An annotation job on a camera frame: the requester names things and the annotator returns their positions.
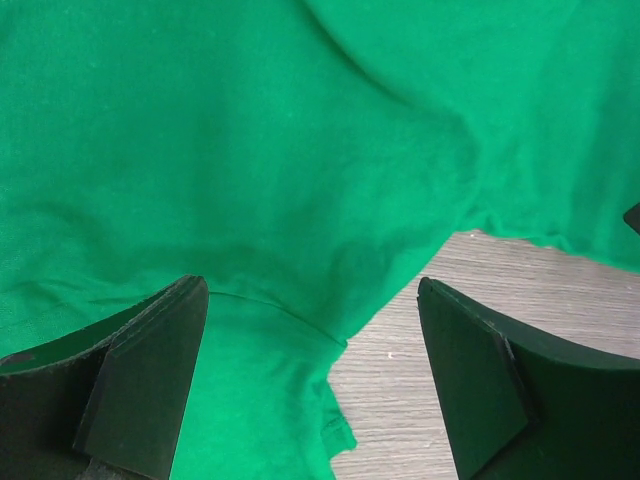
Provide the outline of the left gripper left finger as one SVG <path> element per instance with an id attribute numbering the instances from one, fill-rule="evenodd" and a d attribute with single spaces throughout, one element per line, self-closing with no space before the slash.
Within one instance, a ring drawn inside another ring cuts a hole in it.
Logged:
<path id="1" fill-rule="evenodd" d="M 167 479 L 208 309 L 200 276 L 1 360 L 4 479 Z"/>

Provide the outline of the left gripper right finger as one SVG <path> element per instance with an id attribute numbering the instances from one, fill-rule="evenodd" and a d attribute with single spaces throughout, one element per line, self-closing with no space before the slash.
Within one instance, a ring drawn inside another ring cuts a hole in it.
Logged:
<path id="1" fill-rule="evenodd" d="M 635 479 L 639 362 L 492 310 L 430 278 L 421 329 L 461 479 Z"/>

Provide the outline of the green t shirt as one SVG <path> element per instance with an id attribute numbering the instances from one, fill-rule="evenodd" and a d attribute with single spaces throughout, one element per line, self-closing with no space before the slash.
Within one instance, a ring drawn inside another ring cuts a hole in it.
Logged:
<path id="1" fill-rule="evenodd" d="M 5 1 L 1 350 L 176 279 L 176 479 L 330 479 L 328 374 L 458 231 L 635 271 L 635 1 Z"/>

